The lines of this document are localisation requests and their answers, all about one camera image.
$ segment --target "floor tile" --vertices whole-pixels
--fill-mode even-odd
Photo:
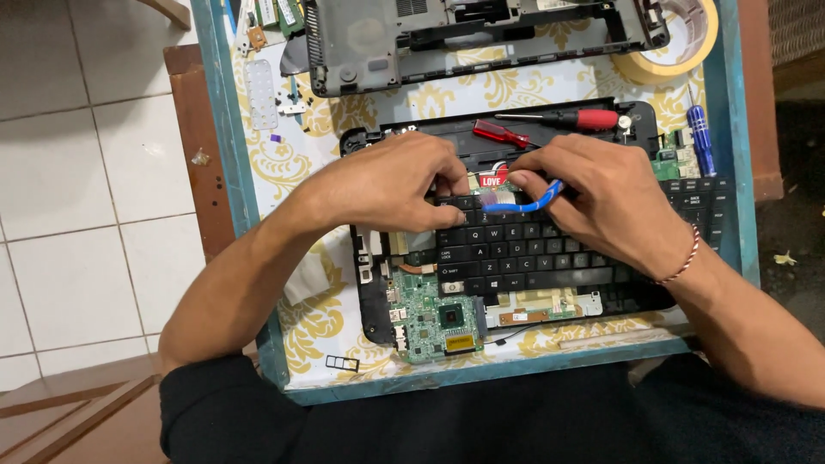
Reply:
[[[115,223],[91,110],[0,122],[0,218],[7,240]]]
[[[177,0],[189,7],[188,0]],[[163,47],[197,43],[141,2],[69,0],[92,103],[171,92]]]
[[[94,109],[121,223],[195,212],[172,95]]]
[[[120,227],[146,334],[163,330],[205,265],[195,214]]]
[[[0,2],[0,63],[0,120],[88,104],[64,0]]]
[[[0,245],[0,356],[30,353],[31,338],[6,245]]]
[[[20,388],[40,378],[34,354],[0,357],[0,391]]]
[[[143,337],[37,353],[43,376],[147,354]]]
[[[158,352],[158,342],[160,341],[160,335],[147,335],[146,336],[146,344],[149,346],[150,353],[157,353]]]
[[[38,351],[143,335],[116,227],[8,248]]]

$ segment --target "red and white string bracelet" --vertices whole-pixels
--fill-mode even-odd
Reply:
[[[672,276],[668,277],[667,279],[656,282],[657,284],[664,285],[664,284],[672,281],[673,279],[679,277],[684,271],[687,270],[687,268],[689,268],[691,266],[691,262],[693,261],[693,257],[696,256],[696,252],[699,251],[699,228],[697,228],[693,224],[691,224],[691,226],[693,227],[693,248],[691,249],[691,254],[688,255],[688,257],[687,257],[687,261],[685,261],[685,265],[682,266],[681,269],[679,269],[679,271],[677,273],[673,274]]]

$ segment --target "man's left hand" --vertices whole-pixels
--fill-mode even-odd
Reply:
[[[414,130],[329,164],[289,197],[321,230],[356,224],[373,230],[446,229],[464,223],[454,206],[433,206],[424,194],[468,195],[467,169],[447,140]]]

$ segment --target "screwdriver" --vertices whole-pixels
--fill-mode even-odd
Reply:
[[[495,125],[492,122],[486,122],[480,119],[475,121],[473,133],[499,142],[511,142],[520,149],[526,148],[527,145],[536,147],[537,149],[541,148],[541,145],[530,142],[530,136],[528,135],[516,134],[500,125]]]
[[[618,124],[619,113],[610,110],[577,110],[556,111],[547,116],[498,114],[496,118],[532,120],[541,125],[570,130],[607,130],[613,129]]]
[[[691,107],[687,110],[687,123],[693,130],[693,148],[696,150],[696,158],[699,160],[699,167],[707,178],[716,177],[714,169],[714,156],[710,151],[710,131],[708,121],[705,119],[705,110],[696,104],[693,99],[693,89],[687,86],[687,91],[691,94]]]

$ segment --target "black keyboard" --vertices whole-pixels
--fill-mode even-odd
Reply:
[[[697,225],[718,252],[727,214],[724,207],[733,201],[731,182],[702,178],[663,181],[660,185],[679,215]],[[516,201],[524,204],[530,199],[518,192]],[[627,301],[636,297],[638,292],[632,290],[638,286],[616,285],[650,286],[649,279],[566,235],[544,211],[491,215],[481,211],[475,195],[438,197],[435,204],[456,206],[467,215],[462,226],[436,232],[437,273],[443,295],[483,296],[570,286],[579,291],[601,291],[606,300],[619,302],[612,304],[617,311],[654,309],[637,308],[639,305]]]

